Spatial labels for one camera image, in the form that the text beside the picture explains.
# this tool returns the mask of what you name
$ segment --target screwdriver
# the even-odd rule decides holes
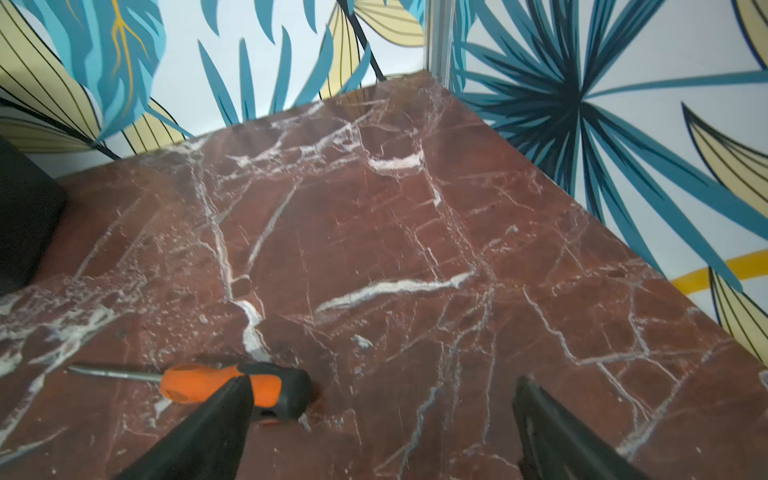
[[[84,365],[72,365],[68,371],[159,383],[163,396],[176,403],[205,402],[229,379],[248,375],[253,388],[255,420],[298,419],[312,399],[312,381],[307,372],[268,362],[240,363],[223,369],[200,363],[184,363],[172,366],[163,373],[99,369]]]

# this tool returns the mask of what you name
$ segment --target yellow leaf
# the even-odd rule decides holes
[[[320,88],[320,98],[331,98],[339,93],[349,77],[360,63],[360,52],[357,49],[357,37],[352,24],[342,12],[339,4],[335,4],[328,22],[333,36],[333,63],[328,79]]]
[[[57,154],[91,149],[87,144],[55,128],[20,118],[0,117],[0,131],[3,137],[26,154]]]
[[[763,67],[768,67],[768,0],[736,0],[744,35]]]
[[[768,360],[768,315],[747,295],[732,289],[710,269],[717,321],[761,362]]]
[[[408,13],[400,0],[357,0],[355,15],[376,33],[403,47],[424,46],[424,31],[419,21]]]
[[[176,122],[160,104],[151,98],[149,108]],[[142,115],[130,127],[125,128],[123,135],[135,154],[142,154],[145,151],[156,150],[184,140],[184,136],[179,131],[148,113]]]
[[[721,134],[685,105],[683,113],[690,136],[715,177],[768,217],[768,157]]]
[[[9,0],[0,0],[0,88],[23,107],[96,138],[88,95]]]

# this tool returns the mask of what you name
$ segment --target dark blue palm frond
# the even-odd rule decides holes
[[[559,134],[555,135],[554,150],[551,150],[556,155],[548,154],[541,165],[554,172],[555,183],[564,185],[563,189],[573,195],[576,186],[574,168],[578,155],[578,131],[559,127],[557,132]]]
[[[325,83],[328,77],[328,72],[333,65],[333,36],[328,25],[326,25],[326,34],[323,36],[323,44],[320,46],[320,51],[317,54],[317,62],[315,68],[312,69],[312,73],[306,79],[304,88],[296,97],[296,101],[293,103],[294,107],[311,102],[316,96],[317,92]]]
[[[602,78],[662,3],[664,0],[631,0],[624,7],[603,41],[594,46],[597,54],[587,59],[583,91],[589,91]]]
[[[598,52],[600,51],[600,46],[603,45],[603,38],[608,28],[608,20],[611,19],[611,13],[613,13],[615,5],[616,0],[594,0],[587,36],[585,72],[591,72],[595,69],[594,63],[598,59]]]
[[[657,214],[675,229],[694,251],[704,259],[721,277],[734,288],[741,289],[739,280],[730,271],[720,255],[707,242],[701,232],[688,220],[688,217],[669,197],[666,191],[643,168],[637,158],[621,143],[617,131],[608,127],[611,123],[596,108],[585,108],[584,119],[588,130],[600,144],[606,155],[632,183],[637,192],[650,204]]]
[[[521,70],[542,78],[550,78],[555,81],[561,80],[559,71],[553,69],[549,61],[536,58],[528,53],[528,50],[520,45],[518,41],[507,32],[501,22],[498,21],[494,13],[491,12],[484,2],[478,2],[475,7],[478,20],[480,20],[483,27],[485,27],[485,30],[488,31],[504,52],[503,55],[499,55],[502,60],[506,60],[516,70]]]
[[[312,31],[317,33],[317,28],[315,28],[315,0],[304,0],[304,16]]]
[[[349,93],[355,88],[359,88],[360,84],[362,82],[362,78],[366,76],[366,72],[368,71],[368,67],[371,65],[371,45],[366,45],[366,50],[362,53],[362,58],[360,58],[360,63],[355,68],[355,71],[352,73],[352,75],[347,79],[346,83],[342,85],[341,89],[339,90],[340,94]]]
[[[734,195],[720,182],[613,114],[599,109],[601,121],[636,155],[703,204],[768,240],[768,218]]]
[[[285,108],[288,81],[290,80],[291,51],[290,36],[286,28],[283,27],[283,44],[280,48],[280,63],[277,65],[277,79],[275,80],[275,91],[270,105],[270,115],[283,111],[283,108]]]
[[[594,145],[594,139],[590,132],[587,122],[581,124],[581,149],[584,162],[584,187],[587,195],[587,208],[590,213],[596,215],[603,223],[602,206],[600,202],[601,195],[605,199],[605,205],[616,225],[632,250],[640,255],[643,260],[648,262],[656,270],[661,271],[654,255],[650,252],[643,236],[635,225],[632,216],[629,213],[624,201],[621,199],[619,190],[616,188],[611,175],[608,174],[597,148]]]
[[[549,20],[547,19],[543,4],[539,0],[526,0],[526,5],[528,6],[528,14],[531,16],[531,20],[537,33],[533,45],[534,50],[536,50],[539,57],[550,64],[554,70],[563,74],[565,71],[565,64],[563,62],[562,52],[560,52],[560,42],[555,36]]]
[[[275,0],[254,0],[254,5],[256,6],[256,18],[259,21],[259,25],[261,25],[261,30],[272,43],[275,43],[275,37],[272,34],[272,10],[274,1]]]
[[[205,21],[216,35],[219,35],[219,25],[216,20],[216,9],[218,4],[219,0],[200,0],[200,7],[203,10]]]
[[[253,78],[250,73],[250,60],[245,38],[240,39],[240,101],[243,121],[256,118],[256,98],[253,91]]]
[[[483,55],[482,54],[482,47],[477,47],[476,45],[472,45],[472,48],[468,48],[467,51],[472,52],[474,55]],[[493,51],[487,51],[489,56],[482,56],[483,63],[487,65],[498,65],[497,71],[499,73],[505,74],[508,77],[513,77],[515,74],[510,72],[510,65],[509,64],[503,64],[501,60],[494,57]],[[498,90],[499,85],[513,85],[510,81],[505,81],[497,77],[492,77],[490,75],[482,74],[482,73],[476,73],[473,71],[466,71],[466,70],[457,70],[455,72],[459,77],[464,78],[466,80],[473,80],[478,82],[479,84],[482,84],[492,90]],[[533,75],[526,75],[526,74],[520,74],[518,75],[519,81],[516,81],[514,84],[521,84],[524,85],[523,88],[532,90],[532,91],[539,91],[543,94],[552,95],[558,90],[558,84],[554,83],[553,81],[547,79],[547,78],[541,78],[536,77]]]
[[[554,34],[563,59],[563,74],[567,81],[580,87],[580,58],[578,38],[578,0],[551,0]]]
[[[214,94],[216,105],[219,108],[224,124],[228,127],[233,124],[239,124],[240,119],[237,117],[237,112],[235,111],[234,103],[232,103],[230,92],[227,91],[227,86],[224,84],[224,80],[221,79],[221,75],[219,75],[219,71],[216,69],[214,61],[210,59],[208,52],[200,41],[197,42],[197,47],[200,50],[200,59],[203,62],[203,69],[205,70],[205,76],[208,80],[210,91]]]
[[[453,15],[453,45],[451,47],[451,73],[449,78],[449,89],[451,91],[461,91],[464,89],[464,78],[459,77],[455,72],[457,70],[464,70],[467,53],[462,48],[462,44],[466,42],[469,29],[475,22],[476,17],[475,0],[456,0],[456,12]]]
[[[508,84],[504,87],[500,91],[513,98],[513,101],[493,101],[491,98],[482,97],[483,94],[462,94],[460,98],[477,104],[479,107],[482,106],[484,112],[498,115],[498,118],[505,120],[515,118],[546,118],[550,116],[561,118],[563,116],[560,114],[559,103],[549,95],[536,91],[526,91],[524,88],[513,84]],[[495,127],[501,128],[503,124],[497,124]]]
[[[768,83],[768,70],[740,71],[717,75],[705,75],[703,77],[673,78],[671,80],[646,81],[639,84],[625,85],[623,87],[609,88],[587,95],[586,99],[600,97],[607,94],[615,94],[622,91],[640,91],[658,88],[681,87],[716,87],[723,85],[764,84]]]
[[[509,18],[515,24],[518,32],[522,35],[528,48],[535,51],[538,55],[537,60],[547,68],[547,73],[554,78],[562,78],[561,72],[555,67],[555,59],[546,52],[544,42],[539,37],[538,29],[531,16],[523,9],[520,0],[504,0],[504,7],[507,9]]]

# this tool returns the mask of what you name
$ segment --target teal leaf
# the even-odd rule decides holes
[[[243,121],[256,118],[256,99],[253,97],[253,79],[250,74],[250,61],[245,38],[240,39],[240,99],[243,102]]]
[[[205,76],[208,78],[210,91],[214,94],[216,105],[219,107],[224,123],[228,127],[232,124],[239,124],[240,119],[237,118],[232,98],[230,98],[230,93],[227,91],[227,86],[224,85],[224,80],[221,79],[216,65],[214,65],[214,62],[210,59],[208,52],[205,51],[205,47],[203,47],[199,40],[197,41],[197,46],[200,47],[200,59],[203,61],[203,69],[205,70]]]
[[[169,125],[170,127],[175,128],[179,132],[181,132],[182,135],[184,135],[187,138],[192,138],[194,135],[192,135],[190,132],[184,130],[182,127],[179,127],[178,124],[171,120],[170,118],[166,117],[165,115],[160,115],[157,113],[154,108],[148,108],[147,113],[158,119],[159,121],[163,122],[166,125]]]
[[[277,66],[277,80],[275,81],[275,95],[272,96],[270,115],[283,111],[288,94],[288,81],[290,80],[290,37],[283,27],[283,47],[280,50],[280,64]]]
[[[456,8],[461,11],[462,7],[459,4],[467,1],[468,0],[458,0]],[[400,5],[402,5],[409,14],[413,15],[413,18],[418,20],[419,24],[424,28],[424,0],[400,0]]]
[[[94,96],[103,118],[95,143],[138,120],[165,51],[157,0],[15,0],[51,36],[67,72]]]
[[[200,0],[200,7],[203,9],[205,21],[208,22],[208,26],[216,35],[219,35],[219,26],[216,23],[216,7],[218,3],[219,0]]]
[[[293,103],[294,107],[309,103],[314,100],[320,88],[323,87],[328,72],[331,70],[333,64],[333,36],[331,30],[326,25],[326,34],[323,36],[323,44],[320,46],[320,53],[317,55],[317,63],[313,68],[309,78],[307,78],[304,88],[302,88],[299,95],[296,97],[296,101]]]
[[[592,71],[594,63],[598,58],[600,47],[605,39],[605,32],[608,28],[608,21],[611,19],[616,0],[595,0],[592,6],[592,18],[589,22],[589,33],[587,36],[587,53],[585,71]]]
[[[496,44],[501,47],[503,52],[502,55],[489,48],[484,48],[486,53],[483,54],[483,57],[488,58],[488,60],[486,61],[483,60],[483,58],[478,57],[481,61],[486,63],[490,61],[491,67],[496,70],[509,70],[509,73],[506,73],[507,75],[517,74],[520,72],[526,75],[554,78],[558,81],[562,80],[564,77],[562,71],[559,71],[554,66],[555,61],[552,60],[549,55],[545,54],[543,47],[540,46],[544,44],[544,41],[539,40],[538,37],[535,37],[535,39],[532,38],[532,40],[530,40],[531,43],[536,45],[536,50],[534,51],[540,53],[538,57],[534,58],[530,53],[528,53],[528,50],[506,30],[506,28],[496,18],[495,14],[491,11],[490,8],[488,8],[486,4],[482,2],[475,3],[475,8],[478,20],[480,20],[483,27],[485,27],[485,30],[488,31],[488,33],[494,38]],[[535,30],[530,18],[526,19],[525,25],[527,29]]]
[[[256,2],[256,18],[259,19],[259,25],[266,37],[275,43],[272,35],[272,7],[274,0],[254,0]]]
[[[352,73],[352,76],[349,77],[349,80],[346,81],[343,87],[341,87],[341,90],[339,90],[339,94],[345,94],[349,93],[355,88],[359,88],[360,84],[362,83],[362,78],[366,76],[366,72],[368,71],[368,67],[371,65],[371,44],[368,44],[366,46],[365,53],[362,54],[362,58],[360,58],[360,64],[357,65],[357,68],[355,68],[354,73]]]
[[[317,33],[317,28],[315,28],[315,0],[304,0],[304,15],[306,16],[306,23],[310,24],[312,31]]]
[[[604,35],[602,42],[598,44],[598,38],[595,37],[592,45],[595,55],[587,58],[583,91],[590,91],[597,84],[663,3],[664,0],[630,0]]]
[[[597,110],[602,113],[606,128],[652,168],[711,209],[768,240],[768,218],[634,125],[604,109]]]
[[[420,16],[416,17],[424,28],[424,5],[421,0],[412,0],[412,5],[418,1],[421,5]],[[410,7],[406,7],[409,12],[414,14]],[[460,46],[467,41],[467,34],[472,24],[475,22],[475,3],[473,0],[457,0],[456,11],[453,15],[453,46],[451,47],[451,74],[449,79],[449,88],[452,92],[464,90],[465,80],[454,73],[454,70],[464,70],[467,62],[467,52]]]
[[[680,87],[719,87],[724,85],[763,84],[768,83],[768,70],[740,71],[702,77],[674,78],[671,80],[647,81],[624,87],[608,88],[607,90],[587,95],[585,99],[601,95],[616,94],[623,91],[655,90],[658,88]]]
[[[661,188],[635,157],[618,141],[616,132],[606,128],[606,125],[598,120],[595,123],[591,123],[590,134],[598,141],[608,157],[621,170],[621,173],[624,174],[627,180],[632,183],[637,192],[674,229],[675,233],[733,288],[741,292],[741,283],[733,275],[733,272],[720,255],[717,254],[712,245],[707,242],[701,232],[691,223],[677,204],[674,203],[667,192]]]
[[[637,229],[634,220],[632,220],[626,205],[624,205],[621,194],[614,184],[611,175],[607,173],[605,163],[595,147],[593,137],[590,135],[590,129],[586,124],[581,125],[581,145],[584,155],[584,184],[591,187],[585,188],[590,213],[597,214],[600,221],[605,222],[600,206],[600,193],[602,193],[608,211],[611,212],[611,216],[614,218],[614,222],[616,222],[621,235],[627,241],[627,245],[637,252],[649,265],[660,272],[661,268],[658,262],[640,235],[640,231]]]

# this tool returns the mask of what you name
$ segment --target yellow stripe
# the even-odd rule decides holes
[[[739,280],[768,275],[768,249],[732,258],[726,264]],[[685,295],[706,290],[710,287],[709,267],[680,276],[672,284]]]

